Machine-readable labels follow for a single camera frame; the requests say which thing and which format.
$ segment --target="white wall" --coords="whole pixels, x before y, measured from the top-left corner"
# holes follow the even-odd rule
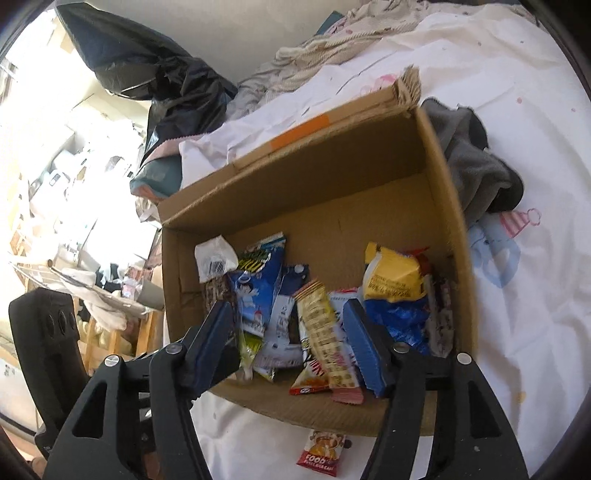
[[[87,0],[173,38],[218,73],[237,82],[280,47],[310,38],[333,10],[363,0]]]

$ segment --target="cartoon character print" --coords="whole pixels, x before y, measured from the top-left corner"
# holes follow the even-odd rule
[[[493,285],[505,287],[517,273],[521,257],[515,237],[528,226],[538,226],[540,220],[541,213],[535,208],[527,212],[484,214],[468,230],[474,268],[481,268]]]
[[[258,295],[258,288],[254,288],[251,282],[251,276],[244,272],[238,279],[236,286],[236,296],[246,308],[255,308],[254,297]]]
[[[310,440],[314,442],[314,445],[309,450],[310,455],[336,460],[339,457],[336,448],[343,446],[345,436],[337,433],[314,432]]]

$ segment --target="barcode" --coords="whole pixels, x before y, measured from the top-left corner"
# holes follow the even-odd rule
[[[225,262],[220,261],[220,260],[211,262],[209,264],[209,274],[210,275],[222,274],[225,266],[226,266]]]

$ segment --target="rice cake packet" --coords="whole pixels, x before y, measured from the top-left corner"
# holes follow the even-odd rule
[[[297,464],[315,472],[336,476],[345,435],[311,430]]]

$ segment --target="yellow snack bag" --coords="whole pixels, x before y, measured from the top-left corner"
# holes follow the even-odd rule
[[[370,242],[365,249],[363,298],[365,300],[415,301],[425,296],[420,265],[415,257],[399,254]]]

